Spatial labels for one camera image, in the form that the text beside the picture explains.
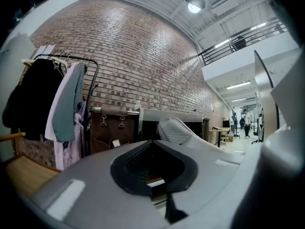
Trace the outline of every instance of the gray surface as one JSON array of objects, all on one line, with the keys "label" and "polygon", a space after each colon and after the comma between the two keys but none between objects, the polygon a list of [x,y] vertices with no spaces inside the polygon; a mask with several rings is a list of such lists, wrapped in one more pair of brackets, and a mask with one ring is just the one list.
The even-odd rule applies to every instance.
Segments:
[{"label": "gray surface", "polygon": [[[192,185],[186,190],[173,194],[177,209],[187,214],[193,214],[200,208],[206,206],[232,179],[238,164],[244,156],[240,154],[229,154],[202,147],[201,150],[177,146],[172,143],[160,141],[168,147],[175,149],[191,157],[198,165],[198,176]],[[217,160],[231,162],[225,165],[216,164]]]},{"label": "gray surface", "polygon": [[263,143],[262,155],[273,171],[287,180],[294,180],[305,166],[305,128],[295,127],[274,133]]},{"label": "gray surface", "polygon": [[196,149],[211,149],[220,153],[225,153],[222,149],[220,149],[219,147],[208,143],[207,141],[201,139],[200,137],[198,137],[197,135],[193,135],[191,136],[189,139],[185,140],[182,143],[183,146],[187,146],[187,147],[191,147],[191,148],[196,148]]},{"label": "gray surface", "polygon": [[228,184],[205,207],[169,228],[229,229],[235,212],[250,186],[260,152],[261,143],[251,145]]},{"label": "gray surface", "polygon": [[110,174],[111,162],[122,153],[144,143],[88,156],[55,177],[34,197],[34,203],[45,209],[71,179],[85,182],[86,187],[64,219],[69,226],[97,228],[164,228],[168,222],[149,197],[126,193]]},{"label": "gray surface", "polygon": [[[34,202],[40,208],[47,208],[71,179],[79,179],[86,183],[86,187],[63,221],[72,227],[230,228],[254,175],[261,144],[252,145],[246,155],[241,156],[160,141],[193,158],[199,168],[198,177],[189,189],[173,194],[177,208],[189,216],[169,225],[149,198],[124,192],[110,175],[111,162],[142,143],[144,141],[80,160],[38,192]],[[217,160],[227,161],[230,165],[218,165]]]},{"label": "gray surface", "polygon": [[167,115],[175,116],[183,122],[201,122],[203,116],[200,114],[184,114],[173,111],[155,110],[155,109],[140,109],[139,121],[160,121],[162,117]]}]

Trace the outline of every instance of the balcony railing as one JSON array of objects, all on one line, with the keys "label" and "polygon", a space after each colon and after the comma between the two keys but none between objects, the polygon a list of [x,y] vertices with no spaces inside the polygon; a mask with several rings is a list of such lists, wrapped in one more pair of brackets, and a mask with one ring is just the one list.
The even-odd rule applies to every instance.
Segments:
[{"label": "balcony railing", "polygon": [[242,48],[286,31],[286,27],[275,17],[266,21],[263,26],[251,26],[232,35],[229,42],[217,48],[214,45],[198,54],[198,56],[202,56],[204,64],[208,65]]}]

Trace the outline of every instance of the gray shirt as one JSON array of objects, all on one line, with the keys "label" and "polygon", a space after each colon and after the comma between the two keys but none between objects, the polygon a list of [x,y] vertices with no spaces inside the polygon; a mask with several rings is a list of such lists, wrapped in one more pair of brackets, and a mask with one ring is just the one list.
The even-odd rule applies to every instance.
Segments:
[{"label": "gray shirt", "polygon": [[79,62],[66,83],[56,105],[52,118],[54,133],[58,142],[75,140],[74,114],[82,105],[82,84],[87,66]]}]

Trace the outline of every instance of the white shirt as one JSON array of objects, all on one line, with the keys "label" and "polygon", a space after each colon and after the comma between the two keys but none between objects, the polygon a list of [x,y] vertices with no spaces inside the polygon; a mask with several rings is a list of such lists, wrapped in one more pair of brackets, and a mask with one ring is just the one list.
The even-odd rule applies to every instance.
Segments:
[{"label": "white shirt", "polygon": [[244,123],[245,123],[245,125],[249,125],[251,123],[249,113],[246,113],[246,116],[244,118]]}]

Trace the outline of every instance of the table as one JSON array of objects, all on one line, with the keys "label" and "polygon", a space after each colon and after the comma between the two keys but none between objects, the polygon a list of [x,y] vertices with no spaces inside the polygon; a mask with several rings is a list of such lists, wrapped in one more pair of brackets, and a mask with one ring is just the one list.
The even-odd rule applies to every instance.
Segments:
[{"label": "table", "polygon": [[224,144],[225,144],[225,138],[227,136],[228,131],[230,131],[229,127],[209,130],[209,132],[218,132],[218,144],[217,144],[218,147],[220,147],[221,132],[225,132],[225,134],[224,134],[225,135],[225,137],[224,137]]}]

